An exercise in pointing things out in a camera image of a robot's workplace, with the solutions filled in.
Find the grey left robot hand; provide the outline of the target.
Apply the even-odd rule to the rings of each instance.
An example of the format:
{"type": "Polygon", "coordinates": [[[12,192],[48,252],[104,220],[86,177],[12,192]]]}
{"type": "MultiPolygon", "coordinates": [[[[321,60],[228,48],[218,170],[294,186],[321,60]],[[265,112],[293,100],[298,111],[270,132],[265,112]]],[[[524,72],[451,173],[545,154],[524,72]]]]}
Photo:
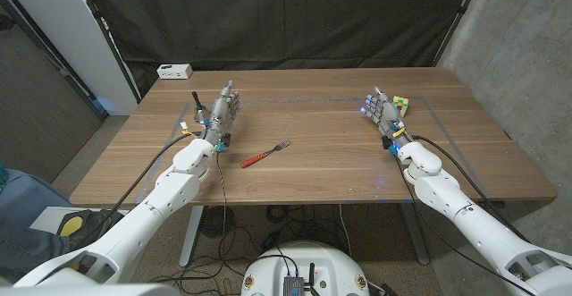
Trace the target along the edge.
{"type": "Polygon", "coordinates": [[[215,100],[213,110],[202,139],[212,145],[218,143],[223,135],[230,133],[240,111],[240,94],[232,90],[233,80],[229,80],[215,100]]]}

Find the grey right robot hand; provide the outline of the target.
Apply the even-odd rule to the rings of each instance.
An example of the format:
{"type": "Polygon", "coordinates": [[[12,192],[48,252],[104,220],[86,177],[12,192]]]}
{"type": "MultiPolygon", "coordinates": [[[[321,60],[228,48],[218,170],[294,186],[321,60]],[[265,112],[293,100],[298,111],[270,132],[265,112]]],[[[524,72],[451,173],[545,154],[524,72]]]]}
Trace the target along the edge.
{"type": "Polygon", "coordinates": [[[374,87],[374,94],[366,96],[365,105],[360,109],[382,134],[384,149],[400,150],[401,147],[412,142],[407,134],[402,116],[392,100],[378,87],[374,87]]]}

